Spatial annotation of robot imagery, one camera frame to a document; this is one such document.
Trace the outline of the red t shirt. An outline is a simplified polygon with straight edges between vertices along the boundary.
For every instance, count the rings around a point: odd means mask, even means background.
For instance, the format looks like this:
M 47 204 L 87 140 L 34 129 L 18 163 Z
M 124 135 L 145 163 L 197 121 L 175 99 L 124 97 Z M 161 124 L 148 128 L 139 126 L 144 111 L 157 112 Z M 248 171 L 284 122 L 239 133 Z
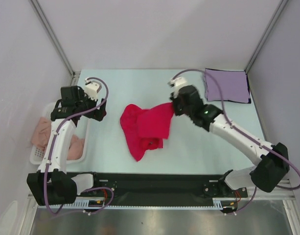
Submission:
M 173 116 L 171 102 L 151 109 L 142 109 L 135 104 L 126 106 L 120 117 L 120 126 L 136 162 L 143 158 L 146 151 L 163 148 L 163 141 L 169 138 Z

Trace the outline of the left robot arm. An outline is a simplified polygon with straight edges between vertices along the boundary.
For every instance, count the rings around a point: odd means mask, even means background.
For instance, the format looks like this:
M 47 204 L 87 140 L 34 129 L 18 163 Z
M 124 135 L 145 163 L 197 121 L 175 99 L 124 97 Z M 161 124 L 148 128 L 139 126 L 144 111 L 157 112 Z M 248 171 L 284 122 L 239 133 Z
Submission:
M 50 114 L 51 131 L 43 160 L 26 180 L 38 205 L 71 204 L 84 191 L 92 196 L 100 193 L 101 183 L 92 173 L 71 177 L 66 171 L 69 146 L 79 119 L 84 116 L 102 121 L 106 115 L 106 99 L 98 99 L 100 90 L 101 83 L 94 81 L 83 88 L 61 88 L 61 99 Z

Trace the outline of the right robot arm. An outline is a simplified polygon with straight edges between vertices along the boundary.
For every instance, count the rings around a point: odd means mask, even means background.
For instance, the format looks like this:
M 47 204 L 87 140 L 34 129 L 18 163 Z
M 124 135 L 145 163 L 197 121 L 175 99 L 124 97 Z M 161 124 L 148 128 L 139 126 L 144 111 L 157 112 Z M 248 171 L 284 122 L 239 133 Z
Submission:
M 289 171 L 285 145 L 260 141 L 254 135 L 226 120 L 223 110 L 204 104 L 193 85 L 171 85 L 170 100 L 177 116 L 187 115 L 198 127 L 226 140 L 253 164 L 242 170 L 229 170 L 221 177 L 219 191 L 231 196 L 237 189 L 257 187 L 272 192 Z

